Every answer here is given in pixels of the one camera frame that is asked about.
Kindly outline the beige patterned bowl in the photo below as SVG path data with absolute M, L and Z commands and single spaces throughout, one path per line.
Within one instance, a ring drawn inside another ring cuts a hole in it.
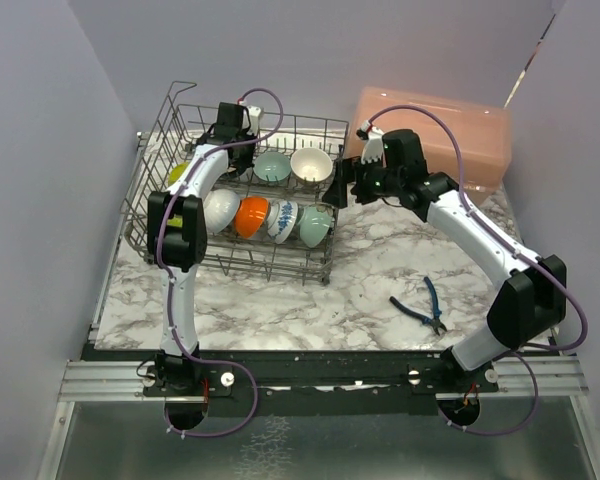
M 333 171 L 333 161 L 329 155 L 314 147 L 301 148 L 290 158 L 292 173 L 301 181 L 319 183 L 326 180 Z

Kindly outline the grey bowl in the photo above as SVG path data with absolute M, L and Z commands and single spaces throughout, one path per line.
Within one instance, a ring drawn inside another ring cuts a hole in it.
M 211 191 L 204 200 L 206 229 L 219 233 L 234 219 L 241 203 L 240 196 L 228 189 Z

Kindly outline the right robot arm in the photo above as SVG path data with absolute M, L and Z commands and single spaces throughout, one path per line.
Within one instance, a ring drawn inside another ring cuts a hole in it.
M 400 129 L 371 134 L 373 160 L 340 158 L 324 202 L 337 208 L 354 195 L 359 204 L 386 197 L 447 235 L 483 270 L 497 290 L 486 324 L 450 347 L 439 367 L 441 383 L 461 391 L 476 369 L 516 351 L 566 316 L 566 266 L 557 256 L 542 258 L 515 242 L 468 199 L 446 173 L 427 169 L 419 136 Z

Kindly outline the celadon green bowl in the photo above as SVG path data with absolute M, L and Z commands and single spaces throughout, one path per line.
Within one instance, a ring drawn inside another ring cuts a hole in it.
M 299 237 L 309 248 L 316 247 L 331 228 L 333 212 L 328 205 L 316 204 L 303 208 L 299 221 Z

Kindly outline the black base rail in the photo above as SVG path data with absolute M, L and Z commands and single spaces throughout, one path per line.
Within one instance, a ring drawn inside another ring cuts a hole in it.
M 439 403 L 495 393 L 492 364 L 454 370 L 445 355 L 417 351 L 219 351 L 206 364 L 153 352 L 97 352 L 67 367 L 61 394 L 78 401 L 163 403 L 170 414 L 434 415 Z

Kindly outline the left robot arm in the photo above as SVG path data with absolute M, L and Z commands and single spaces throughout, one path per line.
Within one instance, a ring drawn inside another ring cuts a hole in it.
M 147 247 L 162 269 L 163 332 L 156 377 L 186 395 L 200 385 L 194 285 L 207 248 L 204 200 L 228 169 L 251 165 L 263 110 L 243 100 L 219 104 L 216 121 L 191 148 L 185 170 L 148 199 Z

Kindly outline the white round bowl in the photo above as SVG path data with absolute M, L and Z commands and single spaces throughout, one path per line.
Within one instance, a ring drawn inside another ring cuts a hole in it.
M 263 225 L 269 213 L 269 201 L 264 197 L 250 196 L 241 200 L 234 218 L 234 228 L 239 236 L 251 238 Z

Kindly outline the blue floral bowl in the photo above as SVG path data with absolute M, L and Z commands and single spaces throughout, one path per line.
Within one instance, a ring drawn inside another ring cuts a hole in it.
M 293 200 L 278 199 L 270 205 L 266 219 L 267 234 L 276 243 L 284 243 L 298 219 L 299 205 Z

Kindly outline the yellow-green bowl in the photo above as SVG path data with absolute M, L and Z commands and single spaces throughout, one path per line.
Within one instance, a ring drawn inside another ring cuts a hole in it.
M 168 179 L 167 179 L 169 186 L 174 185 L 180 179 L 180 177 L 186 171 L 188 165 L 189 165 L 188 162 L 183 162 L 183 163 L 180 163 L 180 164 L 176 165 L 170 171 L 170 173 L 168 175 Z

